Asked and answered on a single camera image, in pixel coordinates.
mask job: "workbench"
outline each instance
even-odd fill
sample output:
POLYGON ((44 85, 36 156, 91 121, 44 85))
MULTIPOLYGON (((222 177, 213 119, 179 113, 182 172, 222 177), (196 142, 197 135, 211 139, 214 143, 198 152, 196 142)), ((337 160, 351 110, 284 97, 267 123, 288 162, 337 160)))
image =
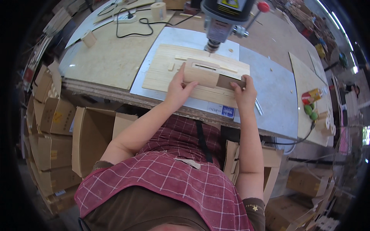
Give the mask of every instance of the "workbench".
MULTIPOLYGON (((176 28, 188 29, 193 31, 204 32, 203 24, 204 24, 204 14, 199 14, 202 19, 191 18, 179 25, 176 28)), ((179 12, 175 12, 174 16, 170 19, 170 23, 175 24, 185 17, 180 16, 179 12)), ((94 31, 95 33, 110 33, 112 36, 115 37, 115 27, 116 25, 113 23, 108 23, 105 26, 102 26, 94 31)), ((136 40, 140 40, 141 43, 144 41, 151 41, 154 40, 149 39, 150 37, 136 37, 136 40)), ((122 41, 128 41, 128 38, 123 38, 122 41)), ((287 69, 289 72, 293 72, 292 64, 289 57, 289 52, 294 54, 298 59, 300 59, 308 68, 310 68, 313 72, 315 71, 315 67, 313 61, 310 57, 311 55, 315 55, 315 58, 320 60, 314 46, 309 43, 306 38, 304 38, 294 27, 287 24, 285 21, 279 19, 273 13, 265 13, 260 14, 257 18, 257 21, 249 28, 249 36, 247 38, 238 38, 236 36, 230 36, 229 40, 240 44, 240 56, 244 54, 243 49, 248 48, 252 51, 255 51, 262 56, 270 59, 271 61, 279 64, 283 68, 287 69)), ((67 51, 67 54, 63 58, 61 62, 61 66, 65 65, 66 63, 71 63, 72 59, 76 54, 78 54, 82 42, 78 42, 71 46, 67 51)), ((131 49, 135 49, 135 55, 139 57, 145 57, 148 53, 151 44, 140 46, 136 44, 137 47, 131 47, 131 49)), ((125 69, 127 68, 128 75, 136 75, 141 62, 139 60, 139 66, 132 66, 128 61, 130 57, 127 57, 126 60, 120 60, 122 66, 120 64, 120 68, 125 69)), ((322 81, 327 85, 326 78, 323 78, 322 81)), ((97 84, 90 81, 81 81, 76 79, 68 79, 63 78, 62 80, 63 89, 72 91, 74 94, 79 95, 89 95, 89 96, 97 96, 104 99, 109 99, 117 102, 126 103, 129 105, 134 105, 142 108, 151 109, 161 101, 157 99, 152 99, 148 97, 143 97, 140 95, 135 95, 130 93, 130 86, 127 89, 123 89, 122 87, 114 87, 114 86, 107 86, 105 84, 97 84)), ((224 117, 221 115, 216 115, 207 111, 202 111, 194 108, 189 108, 186 106, 181 107, 177 112, 176 115, 202 120, 205 122, 216 123, 223 126, 228 126, 232 128, 239 128, 240 124, 234 122, 232 118, 224 117)), ((269 121, 270 126, 275 126, 275 124, 280 123, 279 121, 269 121)), ((285 137, 290 139, 296 138, 304 138, 305 135, 282 135, 279 132, 276 132, 274 129, 269 129, 267 126, 259 126, 259 132, 261 135, 267 136, 277 136, 277 137, 285 137)))

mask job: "black strap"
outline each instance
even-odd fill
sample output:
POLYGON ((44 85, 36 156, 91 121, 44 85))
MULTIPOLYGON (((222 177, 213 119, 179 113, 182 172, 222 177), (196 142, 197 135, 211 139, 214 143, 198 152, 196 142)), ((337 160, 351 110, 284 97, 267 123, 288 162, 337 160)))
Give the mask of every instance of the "black strap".
POLYGON ((202 121, 196 120, 195 123, 196 123, 196 132, 198 133, 198 142, 199 142, 203 152, 206 154, 206 160, 207 160, 207 162, 213 163, 212 154, 210 153, 210 151, 207 147, 206 140, 204 138, 203 128, 202 128, 202 121))

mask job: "power strip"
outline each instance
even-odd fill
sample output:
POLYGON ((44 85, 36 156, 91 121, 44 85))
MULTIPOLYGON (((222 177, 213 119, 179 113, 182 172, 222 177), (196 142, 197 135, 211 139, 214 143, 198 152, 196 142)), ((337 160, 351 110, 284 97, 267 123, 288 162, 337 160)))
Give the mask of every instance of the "power strip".
MULTIPOLYGON (((117 17, 114 17, 114 23, 117 23, 117 17)), ((133 15, 132 18, 128 18, 128 15, 119 16, 118 23, 133 23, 137 21, 136 15, 133 15)))

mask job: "warning label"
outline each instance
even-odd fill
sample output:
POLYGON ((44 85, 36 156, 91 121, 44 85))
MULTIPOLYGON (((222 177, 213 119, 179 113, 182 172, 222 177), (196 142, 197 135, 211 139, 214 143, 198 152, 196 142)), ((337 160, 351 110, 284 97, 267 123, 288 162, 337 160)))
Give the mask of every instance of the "warning label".
POLYGON ((246 1, 248 0, 217 0, 217 3, 233 10, 242 11, 246 1))

